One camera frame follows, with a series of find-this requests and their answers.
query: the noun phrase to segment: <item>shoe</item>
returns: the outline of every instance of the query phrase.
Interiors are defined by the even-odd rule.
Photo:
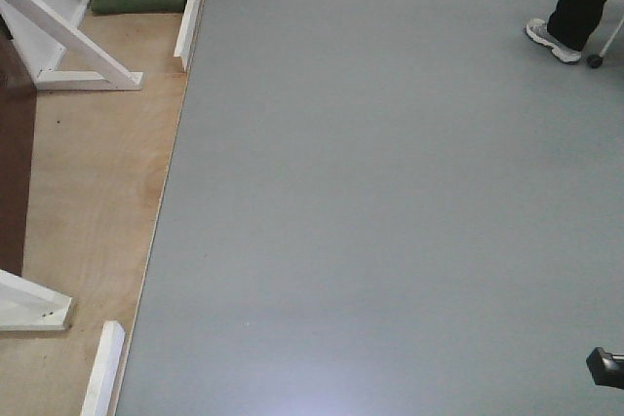
[[[576,63],[581,60],[581,53],[555,39],[546,29],[546,25],[543,19],[530,19],[526,24],[526,35],[537,44],[550,48],[553,56],[563,63]]]

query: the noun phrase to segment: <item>wooden floor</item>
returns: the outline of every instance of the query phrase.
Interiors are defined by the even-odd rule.
[[[80,414],[108,320],[127,333],[115,405],[186,89],[173,59],[180,22],[87,16],[88,35],[146,72],[143,90],[38,95],[23,276],[77,309],[67,332],[0,333],[2,416]],[[61,68],[83,67],[68,53]]]

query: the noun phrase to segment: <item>white wooden block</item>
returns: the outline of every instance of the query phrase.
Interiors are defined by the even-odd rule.
[[[188,68],[191,60],[201,6],[202,0],[186,0],[186,7],[184,8],[182,23],[174,49],[174,57],[178,57],[181,60],[184,70]]]
[[[119,322],[104,324],[80,416],[106,416],[125,335]]]
[[[73,299],[0,270],[0,331],[66,330]]]

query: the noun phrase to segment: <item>white wooden beam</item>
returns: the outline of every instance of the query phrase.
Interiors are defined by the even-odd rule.
[[[203,0],[186,0],[186,7],[182,15],[182,23],[175,43],[174,57],[182,62],[182,68],[188,69],[193,52],[193,43],[197,36],[199,14]]]
[[[136,74],[130,72],[87,35],[50,8],[43,0],[5,0],[21,14],[69,49],[82,56],[118,90],[140,87]]]
[[[66,330],[73,299],[0,270],[0,331]]]
[[[107,321],[104,324],[80,416],[106,416],[125,335],[119,322]]]
[[[135,76],[136,85],[124,87],[123,90],[140,90],[143,74],[131,72]],[[120,90],[97,72],[64,72],[43,71],[37,79],[39,90]]]

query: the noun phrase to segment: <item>green bag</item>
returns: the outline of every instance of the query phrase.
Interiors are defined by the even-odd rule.
[[[139,12],[184,12],[186,0],[93,0],[91,10],[100,15]]]

